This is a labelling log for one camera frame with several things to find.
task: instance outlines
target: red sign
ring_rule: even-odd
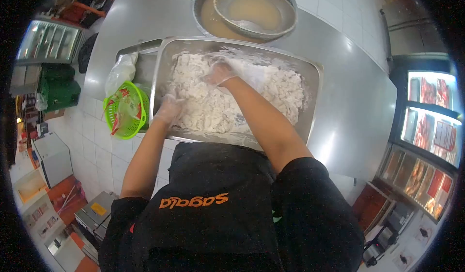
[[[428,194],[432,197],[435,198],[436,194],[438,193],[439,187],[442,182],[442,178],[444,176],[444,173],[436,170],[434,173],[433,180],[431,180],[430,188],[428,189]]]

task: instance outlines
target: kitchen floor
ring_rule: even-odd
[[[385,30],[379,9],[383,0],[296,0],[299,8],[315,15],[344,33],[388,73]],[[91,30],[98,32],[98,20]],[[76,68],[75,80],[84,89],[85,74]],[[130,140],[118,140],[110,135],[102,117],[102,101],[81,94],[78,106],[68,108],[63,117],[48,120],[49,130],[55,132],[69,147],[74,176],[82,182],[87,200],[101,191],[117,194],[125,171],[139,146],[143,134]],[[168,168],[177,141],[165,140],[154,194],[168,184]],[[360,194],[364,182],[353,185],[353,178],[330,175],[349,204]]]

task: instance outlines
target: black shirt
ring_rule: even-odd
[[[227,144],[179,144],[170,183],[123,198],[99,251],[102,271],[356,271],[364,237],[313,158],[276,181],[267,158]]]

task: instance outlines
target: cardboard box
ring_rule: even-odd
[[[49,119],[62,117],[64,114],[65,114],[65,109],[63,109],[63,108],[60,109],[60,110],[53,111],[53,112],[45,113],[44,114],[44,122],[49,120]]]

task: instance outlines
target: flour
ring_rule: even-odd
[[[200,81],[199,77],[210,71],[209,61],[203,57],[187,53],[177,56],[168,92],[186,99],[186,103],[176,125],[195,131],[251,134],[233,96]],[[291,124],[297,123],[299,109],[305,99],[299,74],[272,65],[251,64],[246,60],[230,58],[227,62]]]

